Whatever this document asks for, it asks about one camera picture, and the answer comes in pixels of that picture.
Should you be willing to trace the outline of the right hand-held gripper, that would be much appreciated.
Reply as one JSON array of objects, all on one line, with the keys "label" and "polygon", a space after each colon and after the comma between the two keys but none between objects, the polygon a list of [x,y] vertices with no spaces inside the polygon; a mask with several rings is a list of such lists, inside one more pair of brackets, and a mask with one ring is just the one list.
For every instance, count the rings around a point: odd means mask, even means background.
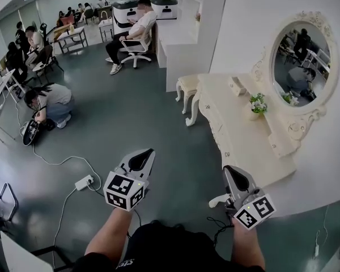
[{"label": "right hand-held gripper", "polygon": [[224,166],[223,179],[228,193],[210,200],[210,208],[223,203],[230,219],[234,218],[248,231],[276,212],[269,194],[256,188],[253,177],[247,171]]}]

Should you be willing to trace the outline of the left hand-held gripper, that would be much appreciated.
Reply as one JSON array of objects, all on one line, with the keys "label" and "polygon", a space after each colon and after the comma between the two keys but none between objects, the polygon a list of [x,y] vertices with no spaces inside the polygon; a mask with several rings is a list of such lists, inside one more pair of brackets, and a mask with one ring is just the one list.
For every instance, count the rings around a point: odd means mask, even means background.
[{"label": "left hand-held gripper", "polygon": [[127,154],[108,175],[103,188],[106,203],[126,211],[135,208],[146,195],[154,160],[152,148]]}]

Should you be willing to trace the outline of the white dressing table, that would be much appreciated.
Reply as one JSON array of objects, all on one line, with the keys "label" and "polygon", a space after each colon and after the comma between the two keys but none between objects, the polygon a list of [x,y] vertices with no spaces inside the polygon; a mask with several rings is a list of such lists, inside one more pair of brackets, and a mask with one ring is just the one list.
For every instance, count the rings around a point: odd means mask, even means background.
[{"label": "white dressing table", "polygon": [[[245,95],[235,96],[228,85],[230,76],[239,77],[246,88]],[[186,125],[194,125],[198,113],[207,118],[223,165],[233,165],[247,171],[261,188],[296,171],[293,154],[300,148],[301,141],[291,139],[296,151],[282,158],[277,158],[271,149],[269,135],[272,132],[286,134],[276,112],[266,112],[256,120],[249,119],[250,96],[264,94],[251,75],[199,74],[198,80],[192,116],[186,119]]]}]

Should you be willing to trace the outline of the person's left forearm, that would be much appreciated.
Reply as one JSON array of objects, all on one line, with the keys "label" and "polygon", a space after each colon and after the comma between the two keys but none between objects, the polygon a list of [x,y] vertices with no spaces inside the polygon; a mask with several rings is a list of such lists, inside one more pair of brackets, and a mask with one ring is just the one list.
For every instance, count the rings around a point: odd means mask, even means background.
[{"label": "person's left forearm", "polygon": [[109,218],[87,245],[85,255],[98,253],[108,257],[114,266],[120,262],[133,213],[114,208]]}]

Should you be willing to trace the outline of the person's right forearm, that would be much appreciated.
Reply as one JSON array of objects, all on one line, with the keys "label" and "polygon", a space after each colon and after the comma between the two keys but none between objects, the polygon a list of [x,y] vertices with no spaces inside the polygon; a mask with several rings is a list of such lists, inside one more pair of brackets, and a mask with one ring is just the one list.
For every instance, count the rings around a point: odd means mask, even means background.
[{"label": "person's right forearm", "polygon": [[262,254],[256,228],[247,230],[237,219],[232,218],[234,225],[231,260],[245,267],[258,266],[265,270],[265,259]]}]

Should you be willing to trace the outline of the white power strip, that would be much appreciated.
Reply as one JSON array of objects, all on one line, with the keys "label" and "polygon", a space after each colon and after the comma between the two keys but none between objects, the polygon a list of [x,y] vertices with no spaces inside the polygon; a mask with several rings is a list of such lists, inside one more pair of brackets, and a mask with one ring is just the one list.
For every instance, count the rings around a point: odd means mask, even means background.
[{"label": "white power strip", "polygon": [[85,188],[90,187],[94,183],[94,178],[91,175],[87,175],[86,177],[82,178],[81,180],[75,183],[75,188],[77,191],[81,191]]}]

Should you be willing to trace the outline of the potted white flowers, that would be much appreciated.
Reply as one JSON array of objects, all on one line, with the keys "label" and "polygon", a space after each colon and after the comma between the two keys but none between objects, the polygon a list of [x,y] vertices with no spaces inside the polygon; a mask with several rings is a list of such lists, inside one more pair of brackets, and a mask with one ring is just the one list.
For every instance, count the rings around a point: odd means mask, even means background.
[{"label": "potted white flowers", "polygon": [[256,120],[260,115],[264,114],[268,110],[267,103],[265,102],[265,95],[262,93],[257,93],[256,95],[251,95],[249,99],[250,105],[250,120]]}]

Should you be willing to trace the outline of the person's black shirt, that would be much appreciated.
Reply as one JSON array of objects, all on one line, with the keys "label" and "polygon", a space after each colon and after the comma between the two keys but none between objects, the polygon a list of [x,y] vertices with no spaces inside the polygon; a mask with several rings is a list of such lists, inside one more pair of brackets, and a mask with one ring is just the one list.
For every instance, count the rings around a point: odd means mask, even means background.
[{"label": "person's black shirt", "polygon": [[213,241],[202,232],[149,223],[139,227],[127,245],[124,259],[115,265],[107,256],[89,253],[72,272],[265,272],[224,260]]}]

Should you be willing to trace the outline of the cream upholstered stool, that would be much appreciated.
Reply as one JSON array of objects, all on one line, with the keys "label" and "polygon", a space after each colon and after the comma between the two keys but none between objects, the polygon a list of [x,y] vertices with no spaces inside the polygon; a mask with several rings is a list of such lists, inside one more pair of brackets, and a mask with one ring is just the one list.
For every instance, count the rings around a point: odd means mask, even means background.
[{"label": "cream upholstered stool", "polygon": [[186,113],[189,99],[196,94],[198,82],[199,80],[197,74],[182,76],[178,78],[178,81],[176,83],[177,96],[175,100],[179,102],[181,99],[181,93],[183,92],[182,114]]}]

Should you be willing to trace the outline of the black round device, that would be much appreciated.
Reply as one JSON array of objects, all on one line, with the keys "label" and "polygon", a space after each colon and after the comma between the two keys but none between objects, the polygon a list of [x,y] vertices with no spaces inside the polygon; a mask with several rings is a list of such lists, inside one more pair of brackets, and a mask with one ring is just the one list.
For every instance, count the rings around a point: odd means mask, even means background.
[{"label": "black round device", "polygon": [[23,135],[23,144],[25,146],[30,146],[38,140],[43,129],[43,125],[39,122],[36,122],[34,119],[31,119],[27,124],[24,135]]}]

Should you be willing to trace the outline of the white office chair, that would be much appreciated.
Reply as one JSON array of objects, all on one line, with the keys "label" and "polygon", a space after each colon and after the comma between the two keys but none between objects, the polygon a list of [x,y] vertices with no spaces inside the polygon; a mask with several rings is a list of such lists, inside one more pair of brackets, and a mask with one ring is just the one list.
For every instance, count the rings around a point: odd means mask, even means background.
[{"label": "white office chair", "polygon": [[[152,59],[145,56],[145,54],[148,52],[152,43],[151,32],[155,23],[156,20],[152,20],[139,39],[122,41],[123,48],[128,52],[128,56],[121,61],[122,65],[127,61],[133,61],[133,68],[136,69],[138,60],[146,60],[149,63],[152,62]],[[138,42],[139,44],[128,46],[127,43],[131,41]]]}]

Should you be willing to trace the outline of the white desk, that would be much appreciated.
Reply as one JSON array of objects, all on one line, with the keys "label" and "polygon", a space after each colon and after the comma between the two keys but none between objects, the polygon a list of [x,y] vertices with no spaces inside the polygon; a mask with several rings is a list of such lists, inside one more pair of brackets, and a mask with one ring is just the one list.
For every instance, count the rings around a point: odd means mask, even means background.
[{"label": "white desk", "polygon": [[166,70],[165,91],[176,90],[178,78],[197,73],[193,52],[197,43],[177,20],[156,21],[156,57]]}]

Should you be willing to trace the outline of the oval cream-framed mirror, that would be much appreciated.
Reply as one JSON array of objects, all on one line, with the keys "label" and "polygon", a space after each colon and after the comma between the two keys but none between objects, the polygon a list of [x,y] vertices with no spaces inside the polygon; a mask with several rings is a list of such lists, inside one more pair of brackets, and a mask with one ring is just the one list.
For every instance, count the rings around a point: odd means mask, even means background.
[{"label": "oval cream-framed mirror", "polygon": [[252,77],[266,95],[286,134],[301,141],[313,121],[326,113],[338,82],[339,58],[326,17],[300,12],[281,24]]}]

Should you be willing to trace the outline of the black folding chair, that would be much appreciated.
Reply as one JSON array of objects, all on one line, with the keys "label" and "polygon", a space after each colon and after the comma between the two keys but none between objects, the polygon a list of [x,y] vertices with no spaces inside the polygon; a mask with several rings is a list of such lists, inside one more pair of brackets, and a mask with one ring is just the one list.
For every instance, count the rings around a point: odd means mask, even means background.
[{"label": "black folding chair", "polygon": [[32,69],[32,71],[36,74],[36,77],[38,78],[39,82],[42,83],[40,77],[41,74],[44,74],[44,77],[47,82],[49,82],[46,73],[47,69],[53,69],[52,65],[56,65],[62,72],[64,72],[64,69],[59,65],[58,60],[53,55],[53,47],[51,44],[45,46],[41,51],[38,53],[37,58],[34,60],[36,63],[35,67]]}]

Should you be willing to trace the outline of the white dark-topped robot machine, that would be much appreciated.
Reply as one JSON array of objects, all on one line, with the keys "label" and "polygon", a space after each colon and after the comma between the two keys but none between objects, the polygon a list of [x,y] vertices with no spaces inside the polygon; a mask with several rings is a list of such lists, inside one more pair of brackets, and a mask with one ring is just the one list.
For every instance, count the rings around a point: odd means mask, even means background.
[{"label": "white dark-topped robot machine", "polygon": [[150,0],[151,6],[157,15],[157,20],[177,19],[177,0]]},{"label": "white dark-topped robot machine", "polygon": [[137,18],[138,0],[119,0],[112,4],[114,34],[128,31],[132,24],[129,20]]}]

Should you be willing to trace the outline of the group of seated people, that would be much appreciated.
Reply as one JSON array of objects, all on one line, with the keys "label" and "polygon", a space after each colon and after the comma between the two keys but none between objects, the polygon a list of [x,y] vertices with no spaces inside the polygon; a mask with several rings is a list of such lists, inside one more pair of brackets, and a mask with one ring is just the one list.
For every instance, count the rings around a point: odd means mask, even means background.
[{"label": "group of seated people", "polygon": [[67,13],[62,11],[58,14],[57,27],[62,27],[67,24],[77,25],[81,22],[87,22],[87,20],[94,20],[95,17],[99,17],[99,10],[105,6],[108,6],[107,0],[98,0],[97,6],[86,2],[85,4],[79,3],[76,10],[72,7],[68,7]]}]

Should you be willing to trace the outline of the white shelving unit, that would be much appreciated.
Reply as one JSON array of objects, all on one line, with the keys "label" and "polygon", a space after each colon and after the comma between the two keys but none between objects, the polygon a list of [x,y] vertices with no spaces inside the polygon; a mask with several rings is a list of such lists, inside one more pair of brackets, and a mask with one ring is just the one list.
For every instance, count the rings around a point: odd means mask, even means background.
[{"label": "white shelving unit", "polygon": [[[178,0],[179,23],[197,43],[193,52],[197,73],[208,73],[218,39],[225,0]],[[195,19],[201,14],[201,21]]]}]

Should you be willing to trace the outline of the metal chair frame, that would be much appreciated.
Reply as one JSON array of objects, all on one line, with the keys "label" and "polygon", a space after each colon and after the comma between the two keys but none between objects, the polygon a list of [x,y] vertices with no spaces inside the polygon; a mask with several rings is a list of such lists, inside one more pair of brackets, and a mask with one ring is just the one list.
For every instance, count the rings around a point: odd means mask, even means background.
[{"label": "metal chair frame", "polygon": [[18,211],[18,199],[8,182],[4,182],[0,190],[0,220],[11,222]]}]

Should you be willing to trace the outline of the metal frame table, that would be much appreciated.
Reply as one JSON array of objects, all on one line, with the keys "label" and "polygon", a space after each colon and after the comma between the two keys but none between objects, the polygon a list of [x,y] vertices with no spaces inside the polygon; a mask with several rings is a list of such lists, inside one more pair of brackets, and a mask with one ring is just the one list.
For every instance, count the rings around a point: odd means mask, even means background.
[{"label": "metal frame table", "polygon": [[56,40],[62,54],[68,53],[70,48],[81,45],[88,46],[87,36],[84,27],[75,28],[73,31],[65,31]]}]

